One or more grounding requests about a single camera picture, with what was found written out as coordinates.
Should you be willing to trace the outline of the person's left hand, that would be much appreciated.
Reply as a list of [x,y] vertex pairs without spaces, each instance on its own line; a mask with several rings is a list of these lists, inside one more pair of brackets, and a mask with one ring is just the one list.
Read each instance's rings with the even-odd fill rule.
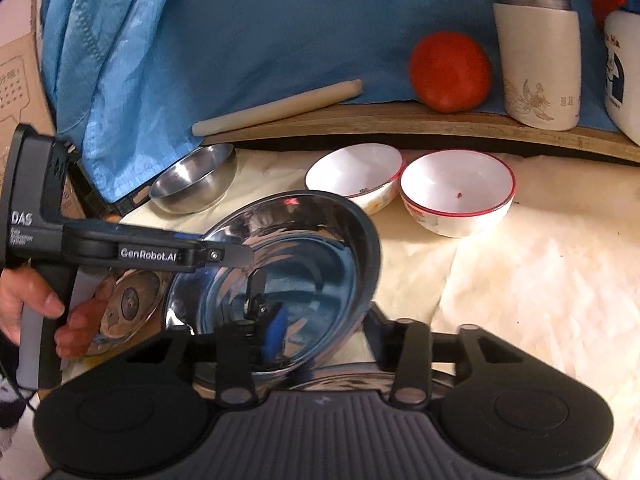
[[[90,299],[73,308],[66,324],[54,336],[58,356],[75,361],[87,354],[114,287],[115,279],[109,275]],[[59,318],[65,311],[58,295],[36,270],[29,266],[4,269],[1,273],[1,331],[16,346],[20,344],[21,320],[26,307],[45,318]]]

